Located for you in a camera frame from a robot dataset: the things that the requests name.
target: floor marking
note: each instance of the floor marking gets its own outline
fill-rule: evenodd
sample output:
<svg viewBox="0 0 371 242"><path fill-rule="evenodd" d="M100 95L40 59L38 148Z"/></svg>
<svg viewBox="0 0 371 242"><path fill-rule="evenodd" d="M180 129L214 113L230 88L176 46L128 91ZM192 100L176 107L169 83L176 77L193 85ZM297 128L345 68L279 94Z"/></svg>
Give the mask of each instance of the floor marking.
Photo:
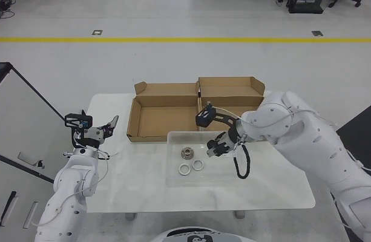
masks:
<svg viewBox="0 0 371 242"><path fill-rule="evenodd" d="M257 37L0 37L0 42L44 43L371 43L371 38L257 38Z"/></svg>

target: washer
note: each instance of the washer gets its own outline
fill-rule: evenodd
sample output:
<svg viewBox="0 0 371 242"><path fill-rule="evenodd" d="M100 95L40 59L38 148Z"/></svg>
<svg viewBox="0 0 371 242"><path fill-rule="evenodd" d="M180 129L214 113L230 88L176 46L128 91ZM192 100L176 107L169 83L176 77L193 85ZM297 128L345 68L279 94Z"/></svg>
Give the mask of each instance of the washer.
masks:
<svg viewBox="0 0 371 242"><path fill-rule="evenodd" d="M195 163L196 162L200 162L201 164L202 164L202 167L200 167L200 168L196 168L195 167ZM193 167L193 169L195 170L195 171L201 171L203 168L204 168L204 162L202 162L201 160L195 160L193 163L192 163L192 167Z"/></svg>
<svg viewBox="0 0 371 242"><path fill-rule="evenodd" d="M187 172L182 172L182 171L181 171L181 168L182 168L183 166L188 167L188 171L187 171ZM180 173L181 175L188 175L189 173L191 173L191 167L190 167L187 163L182 163L182 164L179 166L179 173Z"/></svg>

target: transparent bin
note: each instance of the transparent bin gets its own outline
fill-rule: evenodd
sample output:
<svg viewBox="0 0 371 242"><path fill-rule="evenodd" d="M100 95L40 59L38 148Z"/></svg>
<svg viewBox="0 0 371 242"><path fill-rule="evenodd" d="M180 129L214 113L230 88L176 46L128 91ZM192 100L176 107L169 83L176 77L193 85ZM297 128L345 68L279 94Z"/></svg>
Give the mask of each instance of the transparent bin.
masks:
<svg viewBox="0 0 371 242"><path fill-rule="evenodd" d="M221 131L169 132L166 144L166 184L168 186L224 186L238 182L240 179L236 174L232 154L220 157L208 157L206 154L207 142L215 139L220 133ZM181 150L185 147L194 150L191 160L185 160L181 156ZM204 168L201 171L195 171L192 168L195 160L204 162ZM240 170L244 174L246 165L241 160L238 157ZM179 173L179 166L182 163L190 166L191 172L188 175Z"/></svg>

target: open cardboard box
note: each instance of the open cardboard box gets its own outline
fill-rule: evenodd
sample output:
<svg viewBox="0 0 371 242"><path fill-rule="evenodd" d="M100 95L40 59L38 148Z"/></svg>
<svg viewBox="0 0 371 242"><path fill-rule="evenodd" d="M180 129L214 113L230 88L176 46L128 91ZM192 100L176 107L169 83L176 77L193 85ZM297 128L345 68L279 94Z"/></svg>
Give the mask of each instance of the open cardboard box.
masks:
<svg viewBox="0 0 371 242"><path fill-rule="evenodd" d="M263 101L264 84L254 77L200 77L201 111L210 101L213 106L224 108L241 116L255 111ZM226 131L228 126L213 121L204 131Z"/></svg>
<svg viewBox="0 0 371 242"><path fill-rule="evenodd" d="M166 141L170 131L198 131L199 83L146 83L134 86L127 136L132 142Z"/></svg>

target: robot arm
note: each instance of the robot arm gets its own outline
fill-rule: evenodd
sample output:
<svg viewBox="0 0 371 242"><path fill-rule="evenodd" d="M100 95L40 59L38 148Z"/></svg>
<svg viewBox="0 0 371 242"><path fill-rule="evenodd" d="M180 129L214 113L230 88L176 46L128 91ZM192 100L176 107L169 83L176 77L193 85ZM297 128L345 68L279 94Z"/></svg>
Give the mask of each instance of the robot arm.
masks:
<svg viewBox="0 0 371 242"><path fill-rule="evenodd" d="M208 126L221 114L209 104L196 117L198 126ZM230 122L227 132L207 144L209 156L236 148L240 140L266 139L288 161L325 182L338 208L363 241L371 242L371 176L346 151L333 128L297 95L268 95L256 111L243 113Z"/></svg>
<svg viewBox="0 0 371 242"><path fill-rule="evenodd" d="M117 121L118 116L105 126L93 128L92 117L86 116L84 112L65 117L65 126L72 129L76 149L73 153L64 154L69 160L56 175L53 183L55 194L48 201L39 224L35 224L38 227L36 242L76 241L87 213L85 198L94 195L97 184L106 176L99 180L99 153L106 160L108 155L103 154L98 147L105 138L113 135ZM77 169L73 167L76 165L90 168Z"/></svg>

